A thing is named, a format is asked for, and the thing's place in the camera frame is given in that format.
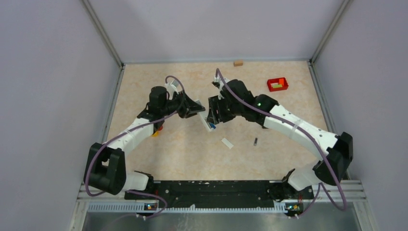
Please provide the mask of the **white remote control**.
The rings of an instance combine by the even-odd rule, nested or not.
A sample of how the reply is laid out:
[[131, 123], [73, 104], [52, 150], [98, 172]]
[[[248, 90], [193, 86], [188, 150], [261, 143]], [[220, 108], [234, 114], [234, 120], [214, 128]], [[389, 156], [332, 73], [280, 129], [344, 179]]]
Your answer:
[[201, 120], [201, 122], [203, 123], [205, 129], [206, 129], [208, 132], [213, 131], [214, 129], [212, 129], [212, 128], [210, 127], [210, 125], [209, 125], [210, 123], [208, 123], [207, 120], [206, 120], [206, 119], [207, 119], [206, 109], [204, 109], [204, 110], [201, 111], [201, 112], [198, 112], [197, 114], [198, 114], [198, 116], [200, 117], [200, 120]]

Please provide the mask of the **white battery cover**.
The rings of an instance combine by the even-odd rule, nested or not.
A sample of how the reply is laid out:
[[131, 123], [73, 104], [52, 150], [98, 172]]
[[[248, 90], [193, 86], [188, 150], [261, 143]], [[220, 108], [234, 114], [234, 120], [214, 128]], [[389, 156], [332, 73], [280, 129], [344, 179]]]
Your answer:
[[232, 149], [233, 148], [233, 144], [229, 141], [229, 140], [227, 140], [226, 138], [223, 138], [222, 140], [221, 140], [229, 149]]

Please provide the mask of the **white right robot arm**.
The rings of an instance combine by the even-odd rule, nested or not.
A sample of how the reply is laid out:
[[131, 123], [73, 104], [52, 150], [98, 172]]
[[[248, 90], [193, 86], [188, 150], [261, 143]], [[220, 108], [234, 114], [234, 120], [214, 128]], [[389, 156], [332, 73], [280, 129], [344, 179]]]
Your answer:
[[317, 161], [295, 168], [282, 179], [282, 192], [295, 198], [308, 186], [325, 183], [337, 186], [353, 160], [353, 137], [343, 132], [338, 135], [322, 130], [289, 112], [277, 100], [260, 94], [254, 96], [237, 79], [222, 81], [215, 78], [212, 84], [219, 94], [208, 99], [207, 122], [227, 123], [237, 116], [287, 136], [309, 150]]

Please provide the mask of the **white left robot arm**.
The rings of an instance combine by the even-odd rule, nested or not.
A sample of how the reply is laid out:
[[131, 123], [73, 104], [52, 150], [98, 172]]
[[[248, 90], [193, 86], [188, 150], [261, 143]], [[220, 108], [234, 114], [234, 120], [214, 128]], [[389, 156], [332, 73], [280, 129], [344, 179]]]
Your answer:
[[127, 156], [146, 138], [152, 136], [164, 121], [177, 114], [189, 118], [205, 111], [184, 91], [169, 93], [165, 87], [151, 89], [149, 101], [132, 124], [105, 143], [94, 143], [89, 149], [84, 183], [86, 192], [93, 196], [90, 187], [101, 193], [117, 195], [121, 191], [136, 190], [143, 199], [152, 197], [153, 184], [149, 175], [126, 169]]

